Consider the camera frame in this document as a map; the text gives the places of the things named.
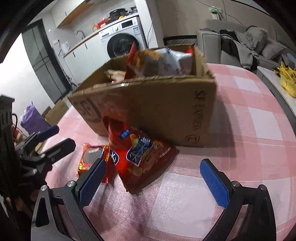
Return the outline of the red gold small snack bag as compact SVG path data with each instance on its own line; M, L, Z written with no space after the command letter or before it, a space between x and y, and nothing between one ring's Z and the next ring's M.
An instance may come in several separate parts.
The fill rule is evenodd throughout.
M101 182L104 184L110 183L114 174L114 164L110 157L108 145L92 146L89 143L84 143L83 154L78 165L76 176L80 177L82 173L88 171L98 158L102 158L106 162L106 174Z

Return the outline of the dark red chips bag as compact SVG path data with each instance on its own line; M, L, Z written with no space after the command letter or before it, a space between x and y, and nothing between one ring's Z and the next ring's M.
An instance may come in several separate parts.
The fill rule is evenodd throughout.
M103 119L108 130L109 157L127 192L136 194L156 180L171 164L178 149L110 117Z

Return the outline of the clear pack of crackers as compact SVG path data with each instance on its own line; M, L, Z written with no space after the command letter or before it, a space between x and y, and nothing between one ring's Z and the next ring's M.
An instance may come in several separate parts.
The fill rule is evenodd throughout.
M108 79L111 80L112 83L119 83L124 81L126 72L109 69L109 70L106 70L104 74L107 76Z

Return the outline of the white noodle snack bag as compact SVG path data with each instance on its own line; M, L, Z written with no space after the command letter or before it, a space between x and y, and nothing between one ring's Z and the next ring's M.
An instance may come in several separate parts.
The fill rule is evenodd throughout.
M170 48L137 50L135 43L129 52L126 63L125 79L152 76L182 76L192 71L194 48L186 52Z

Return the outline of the cardboard box on floor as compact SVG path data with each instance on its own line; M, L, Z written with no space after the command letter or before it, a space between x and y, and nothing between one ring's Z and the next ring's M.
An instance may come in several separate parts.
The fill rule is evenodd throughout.
M54 126L58 124L68 109L66 102L59 100L53 108L48 106L42 113L42 116L49 125Z

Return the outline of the dark glass door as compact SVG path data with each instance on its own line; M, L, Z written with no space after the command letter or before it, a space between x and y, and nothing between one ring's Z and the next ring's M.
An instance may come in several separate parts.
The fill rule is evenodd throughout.
M57 103L71 90L52 46L42 20L29 24L22 31L22 39L30 64L51 101Z

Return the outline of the white kitchen base cabinets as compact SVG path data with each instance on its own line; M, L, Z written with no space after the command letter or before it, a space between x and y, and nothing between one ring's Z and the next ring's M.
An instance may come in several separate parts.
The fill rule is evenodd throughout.
M97 34L70 51L64 59L74 80L79 84L110 58Z

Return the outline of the white electric kettle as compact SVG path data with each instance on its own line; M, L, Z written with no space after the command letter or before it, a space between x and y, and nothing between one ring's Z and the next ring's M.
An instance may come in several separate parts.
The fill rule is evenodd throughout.
M62 53L63 55L67 54L70 50L70 45L68 42L65 42L65 43L62 43L61 44L61 50L62 50Z

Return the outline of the white washing machine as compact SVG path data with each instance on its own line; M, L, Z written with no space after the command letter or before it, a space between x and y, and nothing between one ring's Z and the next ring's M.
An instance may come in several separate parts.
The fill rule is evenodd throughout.
M130 52L135 43L137 50L147 48L147 41L139 16L123 19L99 32L99 39L107 58L115 58Z

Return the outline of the grey white coffee table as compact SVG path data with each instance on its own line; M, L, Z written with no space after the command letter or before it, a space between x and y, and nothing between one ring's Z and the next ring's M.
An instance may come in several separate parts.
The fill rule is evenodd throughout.
M258 66L256 75L274 95L295 132L295 98L284 90L280 84L280 78L273 71Z

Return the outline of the grey sofa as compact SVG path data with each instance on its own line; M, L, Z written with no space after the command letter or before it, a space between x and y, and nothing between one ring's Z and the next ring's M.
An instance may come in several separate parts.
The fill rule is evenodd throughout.
M276 26L249 27L231 22L207 20L197 31L198 48L207 62L242 67L256 72L257 67L273 70L284 62L295 67L295 45Z

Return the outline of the black patterned radiator cover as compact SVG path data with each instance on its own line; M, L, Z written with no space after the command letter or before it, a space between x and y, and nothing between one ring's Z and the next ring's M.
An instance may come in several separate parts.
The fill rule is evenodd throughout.
M163 38L165 46L170 45L198 45L197 35L179 35Z

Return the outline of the grey clothes pile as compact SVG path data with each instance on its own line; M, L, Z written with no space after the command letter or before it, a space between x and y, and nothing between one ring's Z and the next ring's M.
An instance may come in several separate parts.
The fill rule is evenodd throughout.
M221 63L255 71L258 56L244 44L241 44L234 31L220 30Z

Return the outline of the grey sofa cushion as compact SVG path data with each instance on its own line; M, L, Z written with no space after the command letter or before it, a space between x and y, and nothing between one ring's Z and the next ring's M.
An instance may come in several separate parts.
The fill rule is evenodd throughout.
M267 41L267 30L255 26L250 26L244 33L245 45L256 53L260 53Z

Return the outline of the wall power strip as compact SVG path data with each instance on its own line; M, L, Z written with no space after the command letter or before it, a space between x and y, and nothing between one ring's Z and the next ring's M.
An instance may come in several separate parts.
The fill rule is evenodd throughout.
M210 6L209 11L210 11L210 13L212 15L213 20L221 21L223 19L223 17L222 17L222 13L223 13L222 9L216 8L214 6Z

